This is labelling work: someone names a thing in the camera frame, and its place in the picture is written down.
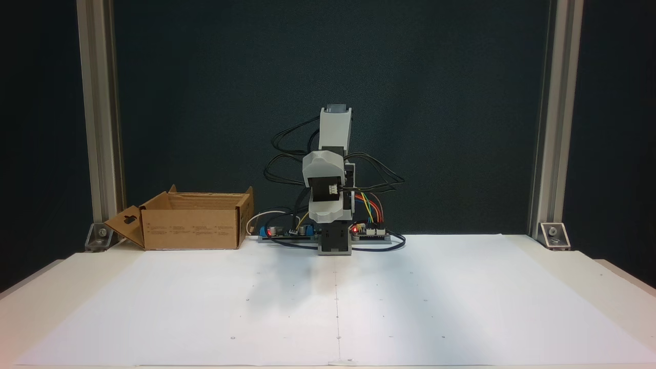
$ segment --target black cable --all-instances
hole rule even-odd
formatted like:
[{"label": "black cable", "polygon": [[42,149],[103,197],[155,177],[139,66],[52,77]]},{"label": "black cable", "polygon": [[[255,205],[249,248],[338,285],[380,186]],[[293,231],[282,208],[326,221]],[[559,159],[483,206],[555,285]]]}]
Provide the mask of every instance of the black cable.
[{"label": "black cable", "polygon": [[309,123],[312,123],[313,121],[316,121],[319,119],[319,116],[316,116],[310,120],[304,121],[303,123],[297,124],[294,127],[287,128],[284,131],[280,131],[276,133],[273,138],[271,138],[271,145],[278,151],[283,152],[285,154],[290,154],[290,155],[306,155],[306,152],[304,150],[286,150],[284,148],[280,147],[280,141],[285,138],[289,133],[292,133],[293,131],[297,130],[298,128],[301,128],[304,125],[307,125]]},{"label": "black cable", "polygon": [[[292,215],[292,214],[293,214],[293,212],[290,211],[290,212],[288,212],[288,213],[279,214],[279,215],[276,215],[275,217],[271,217],[271,218],[269,218],[269,219],[266,221],[266,223],[264,224],[264,229],[265,229],[265,230],[268,230],[268,229],[269,229],[269,224],[271,223],[272,220],[274,220],[274,219],[276,219],[276,218],[284,217],[285,215]],[[281,240],[276,240],[275,237],[271,237],[271,236],[269,236],[269,240],[271,240],[271,241],[273,241],[273,242],[275,242],[275,243],[277,243],[277,244],[279,244],[279,245],[287,246],[287,247],[289,247],[289,248],[307,249],[307,250],[317,250],[317,249],[319,248],[318,246],[305,246],[305,245],[292,244],[292,243],[290,243],[290,242],[284,242],[284,241],[281,241]]]},{"label": "black cable", "polygon": [[405,237],[403,237],[402,235],[400,235],[400,234],[398,234],[398,233],[396,233],[396,232],[392,232],[392,231],[389,230],[389,229],[387,229],[386,231],[387,231],[387,233],[389,233],[389,234],[391,234],[392,236],[394,236],[394,237],[398,238],[399,240],[401,240],[401,242],[399,242],[399,243],[396,244],[396,245],[390,246],[390,247],[388,247],[388,248],[382,248],[382,249],[352,248],[351,250],[355,250],[355,251],[370,251],[370,252],[386,252],[386,251],[398,250],[398,249],[404,247],[404,245],[405,245]]},{"label": "black cable", "polygon": [[300,194],[298,194],[298,198],[296,198],[296,203],[294,204],[294,210],[293,210],[293,217],[292,217],[292,229],[296,229],[296,217],[298,216],[298,209],[300,207],[300,204],[303,202],[303,199],[305,199],[305,196],[307,196],[310,193],[310,187],[303,188],[300,191]]},{"label": "black cable", "polygon": [[319,134],[319,129],[318,128],[317,128],[316,131],[312,132],[312,135],[310,136],[310,139],[308,140],[308,149],[307,149],[308,154],[312,152],[312,141],[314,140],[314,137],[317,137],[318,134]]},{"label": "black cable", "polygon": [[[378,171],[379,175],[383,178],[384,183],[374,184],[368,187],[342,187],[342,191],[359,191],[359,192],[372,192],[380,194],[384,192],[396,190],[393,185],[400,185],[405,183],[405,179],[396,174],[389,167],[381,163],[378,159],[372,157],[364,152],[354,152],[344,157],[345,160],[349,158],[361,158],[369,162]],[[385,176],[390,177],[392,182],[385,179]]]},{"label": "black cable", "polygon": [[302,162],[303,162],[301,159],[299,159],[299,158],[297,158],[296,156],[293,156],[293,155],[291,155],[291,154],[278,154],[278,155],[274,156],[274,158],[271,159],[271,160],[266,164],[266,166],[264,167],[264,171],[263,171],[264,178],[266,178],[266,179],[268,179],[269,181],[272,181],[272,182],[282,183],[282,184],[284,184],[284,185],[305,186],[305,182],[298,181],[298,180],[296,180],[296,179],[285,178],[285,177],[279,176],[279,175],[277,175],[277,174],[273,174],[273,173],[271,173],[271,171],[269,170],[269,168],[271,168],[271,166],[272,166],[276,161],[278,161],[278,160],[280,160],[280,159],[282,159],[282,158],[289,158],[289,159],[292,159],[292,160],[294,160],[295,162],[298,162],[298,163],[302,163]]},{"label": "black cable", "polygon": [[[307,207],[302,207],[302,208],[300,208],[299,210],[303,211],[303,210],[306,210],[306,209],[307,209]],[[284,216],[286,216],[286,215],[292,215],[292,214],[293,214],[293,213],[290,211],[290,212],[288,212],[288,213],[278,214],[278,215],[276,215],[276,216],[274,216],[274,217],[269,218],[269,219],[266,221],[266,223],[264,224],[264,229],[265,229],[265,230],[268,230],[268,229],[269,229],[269,224],[271,223],[272,220],[274,220],[274,219],[276,219],[276,218],[284,217]],[[358,221],[358,222],[355,222],[354,224],[358,224],[358,223],[366,223],[366,221]],[[370,251],[370,252],[385,252],[385,251],[398,250],[398,249],[404,247],[404,245],[405,245],[405,237],[403,237],[402,235],[400,235],[400,234],[398,234],[398,233],[396,233],[396,232],[392,232],[392,231],[389,230],[389,229],[386,230],[386,231],[387,231],[387,233],[391,234],[392,236],[395,236],[396,238],[400,239],[401,242],[399,242],[399,243],[396,244],[396,245],[390,246],[390,247],[388,247],[388,248],[382,248],[382,249],[371,249],[371,248],[351,248],[351,250],[354,250],[354,251]],[[277,243],[277,244],[279,244],[279,245],[287,246],[288,248],[297,248],[297,249],[306,249],[306,250],[317,250],[317,249],[319,248],[318,246],[305,246],[305,245],[292,244],[292,243],[290,243],[290,242],[284,242],[284,241],[281,241],[281,240],[276,240],[274,237],[271,237],[271,236],[269,237],[269,240],[271,240],[271,241],[273,241],[273,242],[275,242],[275,243]]]}]

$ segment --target robotic arm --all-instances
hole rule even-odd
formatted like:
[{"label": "robotic arm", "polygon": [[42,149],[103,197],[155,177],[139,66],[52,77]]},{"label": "robotic arm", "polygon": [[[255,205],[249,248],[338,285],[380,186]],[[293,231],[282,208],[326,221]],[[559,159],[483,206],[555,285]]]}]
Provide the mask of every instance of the robotic arm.
[{"label": "robotic arm", "polygon": [[303,179],[310,188],[310,219],[322,224],[320,255],[350,255],[349,226],[355,211],[355,165],[344,160],[351,135],[351,108],[328,104],[319,116],[319,149],[303,157]]}]

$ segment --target metal corner bracket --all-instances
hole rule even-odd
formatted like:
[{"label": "metal corner bracket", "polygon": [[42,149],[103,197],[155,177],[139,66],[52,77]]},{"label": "metal corner bracket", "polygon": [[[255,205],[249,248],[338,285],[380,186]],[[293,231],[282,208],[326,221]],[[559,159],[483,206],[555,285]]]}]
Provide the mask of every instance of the metal corner bracket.
[{"label": "metal corner bracket", "polygon": [[540,223],[537,240],[552,251],[572,250],[563,223]]},{"label": "metal corner bracket", "polygon": [[87,234],[84,245],[85,252],[107,251],[119,241],[118,233],[107,227],[104,223],[93,223]]}]

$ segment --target dark backdrop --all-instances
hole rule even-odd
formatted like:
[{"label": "dark backdrop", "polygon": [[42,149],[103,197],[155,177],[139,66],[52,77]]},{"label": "dark backdrop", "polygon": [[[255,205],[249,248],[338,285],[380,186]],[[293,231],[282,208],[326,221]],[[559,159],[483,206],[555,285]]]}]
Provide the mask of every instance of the dark backdrop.
[{"label": "dark backdrop", "polygon": [[656,286],[656,2],[586,1],[565,186],[576,250]]},{"label": "dark backdrop", "polygon": [[3,9],[0,292],[84,251],[92,223],[75,1]]},{"label": "dark backdrop", "polygon": [[407,179],[390,228],[524,233],[547,23],[546,0],[117,0],[127,201],[175,183],[289,205],[298,188],[262,176],[269,140],[335,102],[351,150]]}]

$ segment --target green wire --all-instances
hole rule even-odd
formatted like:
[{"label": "green wire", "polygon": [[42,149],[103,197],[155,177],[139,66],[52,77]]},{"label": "green wire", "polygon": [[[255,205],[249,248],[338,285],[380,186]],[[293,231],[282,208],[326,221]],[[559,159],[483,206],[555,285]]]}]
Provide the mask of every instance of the green wire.
[{"label": "green wire", "polygon": [[369,222],[373,223],[373,218],[371,217],[371,207],[369,206],[369,199],[367,198],[367,195],[365,195],[364,192],[360,192],[362,194],[362,198],[365,199],[365,207],[367,208],[367,212],[369,213]]}]

